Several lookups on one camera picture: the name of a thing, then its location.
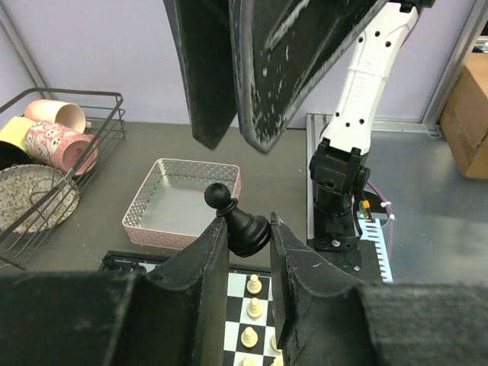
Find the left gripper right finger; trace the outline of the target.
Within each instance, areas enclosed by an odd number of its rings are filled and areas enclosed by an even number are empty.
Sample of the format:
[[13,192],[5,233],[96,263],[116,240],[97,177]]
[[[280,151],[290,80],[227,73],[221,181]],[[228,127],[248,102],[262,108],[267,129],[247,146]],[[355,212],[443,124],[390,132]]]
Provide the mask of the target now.
[[487,289],[368,283],[271,215],[275,337],[286,365],[485,365]]

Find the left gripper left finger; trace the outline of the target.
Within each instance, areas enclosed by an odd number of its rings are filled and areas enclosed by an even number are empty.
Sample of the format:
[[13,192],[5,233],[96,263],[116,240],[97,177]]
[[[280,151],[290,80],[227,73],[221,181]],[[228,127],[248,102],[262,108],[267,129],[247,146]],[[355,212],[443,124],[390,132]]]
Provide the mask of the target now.
[[55,271],[1,278],[3,365],[220,365],[229,250],[213,220],[148,274]]

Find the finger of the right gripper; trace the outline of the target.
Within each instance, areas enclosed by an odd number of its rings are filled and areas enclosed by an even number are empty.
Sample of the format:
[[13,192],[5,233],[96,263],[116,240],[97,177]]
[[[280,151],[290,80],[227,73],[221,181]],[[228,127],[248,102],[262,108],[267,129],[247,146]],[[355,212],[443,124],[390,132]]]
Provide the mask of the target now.
[[192,136],[216,149],[236,115],[228,1],[164,0]]
[[308,94],[384,1],[231,1],[239,130],[271,151]]

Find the black chess piece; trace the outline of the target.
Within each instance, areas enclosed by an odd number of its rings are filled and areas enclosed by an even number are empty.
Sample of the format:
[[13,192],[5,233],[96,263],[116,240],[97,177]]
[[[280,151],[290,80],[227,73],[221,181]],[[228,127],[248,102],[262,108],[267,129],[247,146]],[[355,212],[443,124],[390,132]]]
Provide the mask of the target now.
[[271,238],[271,224],[263,216],[245,213],[238,208],[238,199],[222,183],[209,185],[204,192],[206,204],[216,216],[226,221],[228,247],[241,258],[248,258],[263,249]]

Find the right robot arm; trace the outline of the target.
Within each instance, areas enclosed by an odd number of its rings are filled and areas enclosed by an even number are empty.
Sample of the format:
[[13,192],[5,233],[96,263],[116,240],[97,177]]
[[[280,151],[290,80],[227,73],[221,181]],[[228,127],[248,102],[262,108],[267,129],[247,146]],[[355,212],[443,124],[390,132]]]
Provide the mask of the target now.
[[310,160],[313,244],[277,215],[242,212],[225,185],[204,199],[228,246],[270,249],[276,346],[286,365],[485,365],[484,286],[365,283],[333,263],[355,249],[365,162],[394,60],[431,1],[167,1],[192,134],[208,149],[233,119],[271,151],[348,47],[355,53],[334,117]]

